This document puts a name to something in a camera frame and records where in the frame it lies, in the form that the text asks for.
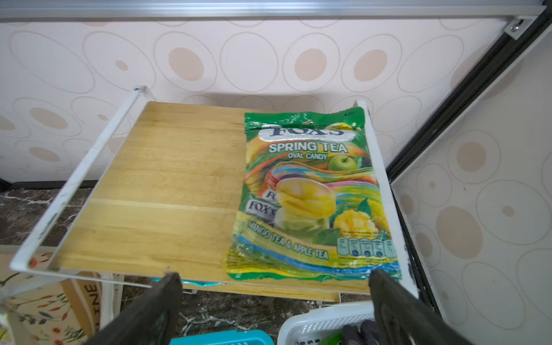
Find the cream canvas grocery bag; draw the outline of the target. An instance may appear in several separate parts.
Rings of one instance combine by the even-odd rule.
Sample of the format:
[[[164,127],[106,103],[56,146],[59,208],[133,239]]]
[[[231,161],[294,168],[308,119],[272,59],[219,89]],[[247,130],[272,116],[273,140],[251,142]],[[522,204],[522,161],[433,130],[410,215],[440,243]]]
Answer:
[[[101,283],[65,279],[17,292],[40,277],[10,270],[15,251],[1,247],[1,343],[86,343],[100,329]]]

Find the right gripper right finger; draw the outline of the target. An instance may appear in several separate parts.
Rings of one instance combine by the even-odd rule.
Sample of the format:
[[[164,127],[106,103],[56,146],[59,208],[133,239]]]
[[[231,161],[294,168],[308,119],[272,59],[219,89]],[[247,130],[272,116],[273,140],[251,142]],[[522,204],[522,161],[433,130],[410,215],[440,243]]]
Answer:
[[[385,271],[371,272],[369,288],[383,344],[470,343]]]

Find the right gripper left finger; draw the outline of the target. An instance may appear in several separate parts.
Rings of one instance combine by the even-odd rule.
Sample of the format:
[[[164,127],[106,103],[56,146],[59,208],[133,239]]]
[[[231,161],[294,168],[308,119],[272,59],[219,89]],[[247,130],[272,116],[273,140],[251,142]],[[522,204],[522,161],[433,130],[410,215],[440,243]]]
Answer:
[[[138,297],[87,344],[169,344],[183,297],[181,278],[169,273]]]

